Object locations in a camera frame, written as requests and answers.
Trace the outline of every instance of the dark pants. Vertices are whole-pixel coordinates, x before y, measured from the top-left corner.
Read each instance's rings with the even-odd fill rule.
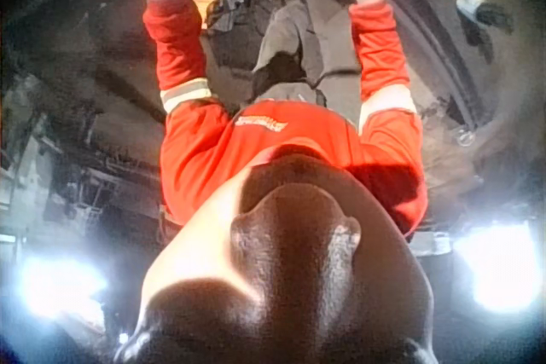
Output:
[[[322,92],[311,88],[306,71],[316,71],[317,64],[302,66],[304,38],[311,28],[309,11],[300,0],[291,0],[273,14],[254,68],[254,101],[306,101],[326,106]]]

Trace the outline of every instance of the raised arm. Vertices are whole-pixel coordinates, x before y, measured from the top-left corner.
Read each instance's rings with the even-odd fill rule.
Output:
[[[157,77],[167,112],[161,182],[170,212],[187,222],[211,192],[214,150],[228,114],[206,80],[201,17],[193,0],[148,0],[143,16],[157,44]]]
[[[421,158],[422,126],[408,88],[406,60],[386,0],[357,0],[349,9],[362,64],[359,121],[366,176],[375,197],[404,234],[421,221],[427,190]]]

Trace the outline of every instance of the man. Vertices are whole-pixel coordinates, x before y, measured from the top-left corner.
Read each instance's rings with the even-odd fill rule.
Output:
[[[148,0],[168,113],[163,190],[184,227],[147,273],[118,362],[436,362],[430,287],[404,238],[427,205],[421,122],[391,8],[357,0],[349,13],[359,131],[264,69],[299,58],[282,34],[298,42],[305,19],[276,16],[258,59],[269,80],[254,90],[288,101],[230,118],[207,87],[195,5]],[[271,52],[279,43],[291,49]]]

